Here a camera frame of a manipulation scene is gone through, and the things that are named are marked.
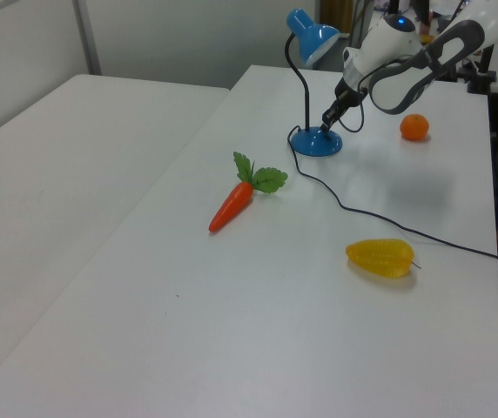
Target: orange carrot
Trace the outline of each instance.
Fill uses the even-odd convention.
[[[232,220],[235,215],[247,206],[252,197],[252,185],[248,181],[242,181],[232,190],[230,195],[219,208],[216,215],[212,219],[208,230],[211,233],[216,233],[218,230]]]
[[[233,153],[233,160],[238,167],[238,178],[241,183],[236,185],[212,219],[208,230],[216,233],[225,224],[251,202],[252,193],[258,190],[264,193],[274,193],[284,185],[287,174],[275,168],[261,168],[253,174],[254,163],[239,152]]]

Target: wall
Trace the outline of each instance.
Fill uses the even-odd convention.
[[[315,17],[316,3],[79,0],[103,75],[226,88],[251,64],[287,66],[287,14],[301,7]]]
[[[0,10],[0,126],[87,72],[71,0],[19,0]]]

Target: orange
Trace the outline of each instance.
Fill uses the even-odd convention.
[[[421,141],[429,131],[429,123],[423,115],[417,113],[407,115],[402,119],[400,132],[404,139]]]

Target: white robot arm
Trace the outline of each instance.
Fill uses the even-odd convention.
[[[472,0],[424,47],[409,19],[384,17],[370,30],[359,50],[344,50],[344,75],[335,89],[336,100],[323,115],[321,129],[328,131],[349,107],[359,105],[367,92],[380,110],[402,113],[435,78],[464,57],[496,42],[498,0]],[[393,60],[399,63],[375,71]]]

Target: desk lamp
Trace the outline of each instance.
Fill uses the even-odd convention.
[[[287,25],[292,30],[292,35],[286,42],[286,60],[305,89],[305,130],[293,135],[292,147],[296,152],[311,157],[332,155],[342,148],[342,138],[332,131],[323,132],[318,126],[309,127],[309,87],[290,58],[290,43],[295,37],[299,39],[301,61],[309,66],[326,54],[338,40],[340,32],[331,26],[314,24],[302,9],[296,9],[288,15]]]

